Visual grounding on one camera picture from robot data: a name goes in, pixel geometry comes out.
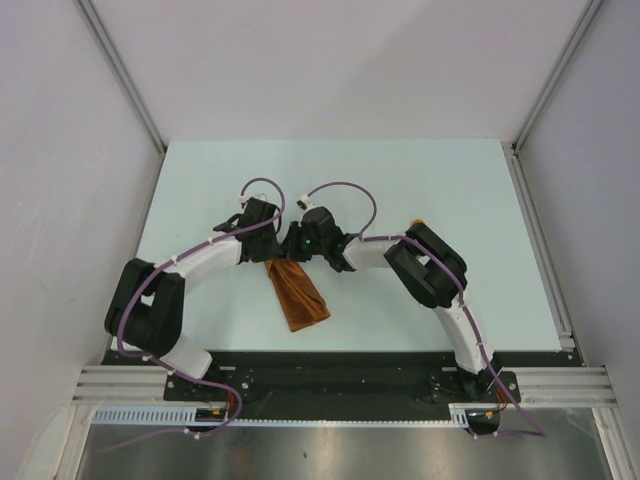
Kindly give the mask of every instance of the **cable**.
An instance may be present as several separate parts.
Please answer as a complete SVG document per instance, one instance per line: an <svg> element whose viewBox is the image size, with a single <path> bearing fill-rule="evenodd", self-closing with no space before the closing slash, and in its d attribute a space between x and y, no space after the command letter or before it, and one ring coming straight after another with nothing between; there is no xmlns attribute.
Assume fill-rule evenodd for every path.
<svg viewBox="0 0 640 480"><path fill-rule="evenodd" d="M249 180L244 185L244 187L242 187L240 195L244 195L244 193L246 192L247 188L249 186L251 186L253 183L256 183L256 182L269 183L270 185L272 185L278 191L278 194L280 195L281 203L280 203L280 207L279 207L277 213L273 217L271 217L270 219L265 220L265 221L260 222L260 223L257 223L255 225L251 225L250 227L240 228L238 230L234 230L233 232L225 233L223 235L220 235L218 237L213 238L211 241L205 240L204 242L199 243L199 244L189 248L188 250L182 252L181 254L177 255L175 258L164 262L159 267L156 267L156 269L153 270L153 272L151 272L151 274L140 284L138 289L135 291L135 293L133 294L133 296L129 300L129 303L127 304L126 308L124 309L124 312L122 313L122 317L120 319L120 324L118 325L118 331L117 331L117 335L116 335L116 344L117 344L117 347L118 347L118 352L120 352L120 354L122 356L130 357L130 358L139 358L139 357L146 357L147 356L144 352L128 352L127 350L125 350L122 337L124 336L125 327L127 325L127 322L129 321L129 317L131 315L131 311L133 310L134 306L136 305L136 303L138 302L138 300L142 296L143 292L147 289L147 287L151 284L151 282L153 282L153 280L161 272L163 272L164 270L169 268L174 263L179 262L181 260L184 260L188 256L193 255L194 253L202 250L203 248L205 248L205 247L207 247L209 245L212 245L212 244L214 244L216 242L220 242L220 241L225 240L225 239L230 238L230 237L235 237L236 235L239 235L239 234L242 234L242 233L247 233L247 232L251 232L253 230L257 230L257 229L262 228L262 227L264 227L266 225L274 223L276 220L279 220L282 217L282 214L283 214L284 208L285 208L284 192L282 191L280 186L277 183L275 183L273 180L268 179L268 178L264 178L264 177L257 177L257 178L254 178L252 180ZM150 358L154 363L160 365L161 367L166 368L167 370L172 371L174 375L176 375L176 376L178 376L180 378L183 378L183 379L185 379L187 381L190 381L190 382L193 382L193 383L196 383L196 384L199 384L199 385L205 385L205 386L210 386L210 387L226 390L227 392L232 393L237 398L238 406L236 407L236 410L235 410L234 414L231 415L227 420L222 422L220 425L218 425L215 429L211 430L210 432L201 433L199 435L199 437L206 437L206 436L213 435L214 433L216 433L219 430L221 430L224 427L226 427L229 423L231 423L233 420L235 420L238 417L238 415L240 415L240 411L242 410L242 396L234 388L232 388L232 387L230 387L228 385L224 385L222 383L210 382L208 380L202 380L202 379L199 379L199 378L190 377L189 375L186 375L186 374L184 374L182 372L175 371L170 365L167 365L166 363L164 363L160 359L157 359L157 358L154 358L154 357L150 357ZM177 429L165 429L165 430L161 430L159 432L169 433L171 431L176 431L176 430ZM101 451L102 452L113 451L113 450L115 450L117 448L120 448L120 447L123 447L123 446L127 446L127 445L131 445L132 443L136 443L136 442L138 442L140 440L144 440L146 438L150 438L152 436L159 435L159 434L160 433L158 433L158 432L153 432L153 435L152 434L143 435L142 437L134 438L134 439L129 440L127 442L123 442L121 444L114 445L112 447L109 447L107 449L103 449Z"/></svg>
<svg viewBox="0 0 640 480"><path fill-rule="evenodd" d="M369 200L371 200L371 205L373 205L373 213L371 214L371 218L369 219L369 221L364 225L364 227L362 227L362 229L358 233L358 238L360 239L360 241L364 241L363 240L364 232L367 230L367 228L369 228L371 226L373 221L376 219L376 216L378 215L378 204L376 203L376 199L373 197L373 195L371 195L371 192L369 192L369 190L367 190L366 188L364 188L361 185L358 185L357 183L352 183L352 182L329 182L329 183L323 183L322 185L319 185L316 188L314 188L313 190L311 190L309 193L307 193L307 197L310 197L314 193L316 193L316 192L318 192L320 190L323 190L323 189L325 189L327 187L335 187L335 186L338 186L338 185L356 188L356 189L360 190L361 192L363 192L367 197L369 197Z"/></svg>
<svg viewBox="0 0 640 480"><path fill-rule="evenodd" d="M493 368L493 365L491 364L491 360L487 355L487 351L484 348L484 342L482 340L482 335L480 333L480 328L478 327L478 323L475 317L473 316L473 313L471 313L471 310L469 309L469 307L464 303L464 287L462 286L458 278L455 276L455 274L440 259L438 259L438 257L436 257L427 248L423 247L417 240L409 238L406 235L392 235L391 237L376 236L376 237L368 237L368 238L362 239L363 242L379 242L379 241L388 241L388 240L401 240L413 245L421 253L429 257L429 259L432 260L433 263L435 263L444 273L446 273L447 276L451 279L451 281L455 284L456 288L458 289L458 298L460 299L460 305L462 306L462 310L465 316L467 317L467 320L469 320L469 324L471 325L473 334L476 337L476 341L478 342L480 355L482 355L482 359L487 365L489 372L491 373L491 375L493 376L496 383L498 384L502 392L505 394L507 399L513 404L514 407L516 407L520 415L522 415L531 424L531 426L536 429L535 432L531 430L506 430L503 432L496 432L495 434L480 435L480 436L505 437L510 435L533 435L536 437L546 437L547 432L544 430L544 428L542 428L540 423L538 423L538 421L535 418L533 418L529 414L529 412L527 412L520 405L520 403L518 403L518 401L515 399L515 397L511 394L511 392L507 388L507 386L500 379L500 376L498 375L496 370Z"/></svg>

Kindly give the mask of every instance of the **orange towel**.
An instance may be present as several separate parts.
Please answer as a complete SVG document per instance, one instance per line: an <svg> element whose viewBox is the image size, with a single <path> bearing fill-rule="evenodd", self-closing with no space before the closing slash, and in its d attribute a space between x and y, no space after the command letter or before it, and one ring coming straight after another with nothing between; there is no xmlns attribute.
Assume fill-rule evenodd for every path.
<svg viewBox="0 0 640 480"><path fill-rule="evenodd" d="M264 264L292 332L329 318L324 299L298 262L277 259Z"/></svg>

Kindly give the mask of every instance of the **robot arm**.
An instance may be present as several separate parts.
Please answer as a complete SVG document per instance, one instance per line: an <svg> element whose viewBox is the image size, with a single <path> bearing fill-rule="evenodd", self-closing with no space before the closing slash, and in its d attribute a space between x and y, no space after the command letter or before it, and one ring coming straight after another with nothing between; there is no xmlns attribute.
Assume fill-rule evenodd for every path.
<svg viewBox="0 0 640 480"><path fill-rule="evenodd" d="M276 206L252 197L242 213L218 225L209 245L161 272L143 292L129 314L123 340L148 352L170 367L193 378L209 370L211 355L182 333L184 297L212 275L242 262L261 262L278 255L273 224L237 236L225 233L245 229L273 217ZM107 332L117 336L122 316L135 292L157 265L138 258L122 272L105 319Z"/></svg>
<svg viewBox="0 0 640 480"><path fill-rule="evenodd" d="M292 222L283 243L289 258L305 261L313 254L320 254L339 272L392 268L413 298L435 312L453 345L458 366L492 381L460 304L457 286L432 260L424 263L423 252L401 238L409 237L432 252L466 287L467 266L449 245L423 223L416 223L403 235L392 235L386 240L380 237L375 241L361 241L356 235L344 234L326 208L303 201L298 204L305 211L300 222ZM492 359L493 348L487 343L484 346Z"/></svg>

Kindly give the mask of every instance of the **grey wall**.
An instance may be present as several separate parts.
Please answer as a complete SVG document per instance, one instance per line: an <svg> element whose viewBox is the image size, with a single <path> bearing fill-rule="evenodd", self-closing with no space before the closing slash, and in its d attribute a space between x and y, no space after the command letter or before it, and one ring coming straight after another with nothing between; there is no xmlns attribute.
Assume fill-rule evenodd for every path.
<svg viewBox="0 0 640 480"><path fill-rule="evenodd" d="M4 2L0 65L0 477L13 479L100 353L160 162L72 1Z"/></svg>
<svg viewBox="0 0 640 480"><path fill-rule="evenodd" d="M589 363L640 449L640 2L608 2L522 152Z"/></svg>

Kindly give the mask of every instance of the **brown cloth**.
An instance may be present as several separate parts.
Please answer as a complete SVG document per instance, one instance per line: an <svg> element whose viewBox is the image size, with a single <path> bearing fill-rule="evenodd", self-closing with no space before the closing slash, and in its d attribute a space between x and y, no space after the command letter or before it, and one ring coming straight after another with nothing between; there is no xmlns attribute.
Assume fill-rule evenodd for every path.
<svg viewBox="0 0 640 480"><path fill-rule="evenodd" d="M277 259L264 264L292 332L329 318L324 298L297 262Z"/></svg>

